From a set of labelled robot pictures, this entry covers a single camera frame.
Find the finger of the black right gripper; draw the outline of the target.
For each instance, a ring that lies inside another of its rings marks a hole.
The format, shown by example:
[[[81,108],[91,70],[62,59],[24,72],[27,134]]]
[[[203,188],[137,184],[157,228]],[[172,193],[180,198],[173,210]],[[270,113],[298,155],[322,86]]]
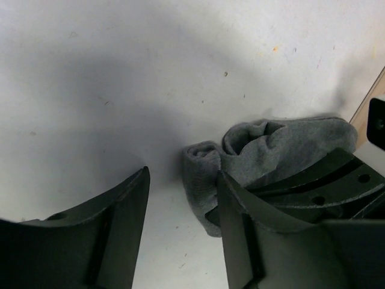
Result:
[[[384,177],[343,149],[286,179],[241,190],[235,199],[262,225],[384,224]]]

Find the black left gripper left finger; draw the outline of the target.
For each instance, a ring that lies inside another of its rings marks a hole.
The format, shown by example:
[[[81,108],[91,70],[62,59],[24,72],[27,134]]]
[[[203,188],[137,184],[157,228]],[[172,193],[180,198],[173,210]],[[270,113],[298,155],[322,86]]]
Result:
[[[144,167],[44,220],[1,220],[2,288],[131,288],[149,198]]]

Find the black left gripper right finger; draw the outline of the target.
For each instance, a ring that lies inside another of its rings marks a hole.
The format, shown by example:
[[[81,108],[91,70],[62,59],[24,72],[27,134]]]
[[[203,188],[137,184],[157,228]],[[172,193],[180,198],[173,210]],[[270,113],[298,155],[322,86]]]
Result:
[[[217,177],[230,288],[383,288],[384,221],[311,224]]]

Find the grey sock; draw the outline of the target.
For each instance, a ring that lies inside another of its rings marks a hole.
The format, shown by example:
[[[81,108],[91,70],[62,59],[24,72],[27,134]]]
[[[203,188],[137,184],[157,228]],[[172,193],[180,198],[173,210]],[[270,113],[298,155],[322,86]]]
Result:
[[[188,203],[211,237],[220,227],[206,215],[217,207],[218,171],[242,187],[255,189],[286,179],[315,164],[336,148],[353,153],[357,130],[332,116],[257,120],[231,127],[222,144],[204,141],[182,151],[182,182]]]

